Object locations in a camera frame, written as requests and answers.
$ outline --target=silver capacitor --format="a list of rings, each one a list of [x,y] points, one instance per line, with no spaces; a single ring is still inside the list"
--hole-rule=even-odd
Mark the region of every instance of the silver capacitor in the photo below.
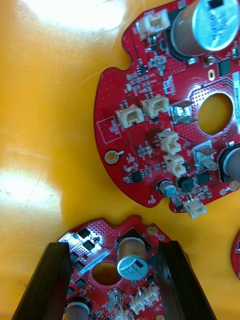
[[[223,50],[239,31],[239,11],[238,0],[196,0],[172,24],[174,49],[186,57]]]
[[[232,180],[240,182],[240,147],[233,149],[223,163],[223,171]]]
[[[62,320],[89,320],[89,307],[82,302],[70,302]]]
[[[172,198],[177,193],[177,188],[170,180],[164,180],[159,184],[158,190],[167,198]]]
[[[149,266],[145,243],[135,237],[124,238],[117,252],[117,271],[121,277],[130,281],[144,278]]]

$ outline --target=red circuit board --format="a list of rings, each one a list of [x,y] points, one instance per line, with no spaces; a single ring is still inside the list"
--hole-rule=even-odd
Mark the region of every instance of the red circuit board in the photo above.
[[[89,235],[84,239],[78,235],[83,229],[87,229],[89,232]],[[147,256],[149,265],[147,276],[136,281],[135,284],[123,278],[114,285],[102,285],[98,283],[93,275],[94,267],[101,262],[112,263],[117,266],[118,253],[116,250],[116,241],[131,229],[141,234],[151,246],[151,250]],[[87,250],[83,246],[84,243],[88,241],[94,244],[94,248],[91,250]],[[67,302],[76,297],[83,297],[92,304],[92,319],[112,320],[115,319],[115,312],[108,311],[109,295],[113,290],[119,289],[123,293],[124,299],[122,305],[118,305],[116,302],[114,307],[127,310],[130,319],[164,319],[160,317],[164,315],[164,311],[159,289],[159,301],[153,302],[152,306],[146,306],[145,311],[141,310],[138,315],[131,310],[129,305],[132,296],[141,294],[144,287],[157,286],[156,268],[151,265],[149,259],[156,258],[159,241],[168,242],[170,238],[155,224],[142,224],[142,218],[135,215],[131,216],[118,227],[109,225],[104,219],[98,219],[74,228],[59,240],[59,242],[68,242],[71,260],[74,260]],[[84,269],[81,270],[81,275],[78,275],[79,269],[76,268],[78,263],[84,265]],[[146,279],[151,276],[153,280],[150,284]]]
[[[240,232],[236,236],[231,249],[231,265],[240,280]]]
[[[209,66],[204,63],[205,56],[197,56],[193,63],[178,61],[172,57],[165,31],[156,35],[155,42],[149,43],[148,39],[140,39],[137,25],[144,16],[154,15],[162,9],[167,9],[168,13],[177,11],[183,2],[175,1],[146,11],[127,28],[122,38],[122,45],[131,56],[131,66],[128,70],[112,67],[103,72],[98,84],[94,108],[97,148],[102,163],[114,183],[137,203],[152,208],[157,206],[164,197],[156,189],[156,184],[169,179],[177,188],[177,194],[171,199],[169,205],[170,209],[176,213],[185,211],[182,204],[189,197],[198,196],[206,205],[239,188],[239,183],[236,181],[223,182],[218,169],[210,170],[209,181],[199,184],[198,174],[206,171],[206,168],[196,167],[193,148],[210,142],[212,148],[216,150],[212,160],[218,164],[222,150],[240,142],[239,98],[235,96],[233,82],[233,75],[239,75],[240,59],[232,57],[233,47],[239,45],[240,32],[229,47],[214,53],[215,63]],[[186,0],[185,3],[188,6],[192,2],[192,0]],[[159,44],[160,41],[165,41],[166,48],[162,49],[158,46],[157,51],[151,51],[151,45]],[[150,66],[151,60],[156,55],[166,61],[162,75],[157,67]],[[219,63],[225,60],[230,61],[230,73],[221,76]],[[141,66],[146,66],[147,73],[139,75]],[[214,74],[214,79],[210,79],[211,72]],[[143,122],[128,128],[123,128],[119,124],[116,115],[116,111],[124,105],[136,105],[141,108],[141,101],[152,94],[153,97],[157,95],[167,97],[171,108],[178,102],[190,101],[192,118],[197,120],[203,102],[214,93],[228,95],[233,105],[229,124],[223,132],[216,135],[205,134],[200,129],[198,121],[190,125],[176,124],[173,122],[172,109],[169,112],[160,113],[157,121],[145,115]],[[184,158],[187,165],[185,176],[194,180],[194,189],[189,193],[182,192],[176,177],[167,171],[164,161],[167,153],[156,144],[157,134],[164,130],[178,133],[178,142],[181,145],[179,155]],[[148,146],[151,147],[151,154],[142,156],[141,152]],[[118,153],[117,163],[108,164],[105,161],[105,155],[109,151]],[[144,179],[139,183],[133,183],[130,179],[131,174],[136,171],[141,171],[144,175]]]

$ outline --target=yellow table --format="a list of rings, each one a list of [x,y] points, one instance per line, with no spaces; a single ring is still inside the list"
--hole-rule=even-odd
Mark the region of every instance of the yellow table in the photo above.
[[[128,68],[124,30],[165,2],[0,1],[1,320],[13,315],[49,242],[90,219],[119,224],[131,214],[183,245],[217,319],[240,318],[230,261],[240,193],[211,203],[197,220],[172,213],[167,199],[147,209],[113,184],[95,145],[101,72]]]

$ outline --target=barcode label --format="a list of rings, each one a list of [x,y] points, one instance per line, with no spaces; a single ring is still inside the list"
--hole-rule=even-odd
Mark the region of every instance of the barcode label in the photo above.
[[[236,123],[237,130],[240,134],[240,72],[232,74],[233,86],[234,86],[234,97],[235,97],[235,110],[236,110]]]

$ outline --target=electrolytic capacitor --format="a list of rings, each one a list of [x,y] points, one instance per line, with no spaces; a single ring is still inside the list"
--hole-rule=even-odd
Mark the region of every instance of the electrolytic capacitor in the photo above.
[[[89,320],[90,309],[82,302],[70,302],[66,307],[63,320]]]
[[[226,175],[240,182],[240,147],[233,149],[223,163],[223,171]]]
[[[140,280],[147,275],[149,266],[143,240],[126,237],[120,242],[117,252],[117,271],[121,277],[130,281]]]
[[[158,190],[167,198],[172,198],[177,192],[177,188],[170,180],[163,180],[158,184]]]
[[[239,11],[238,0],[196,0],[172,24],[174,49],[186,57],[223,50],[239,31]]]

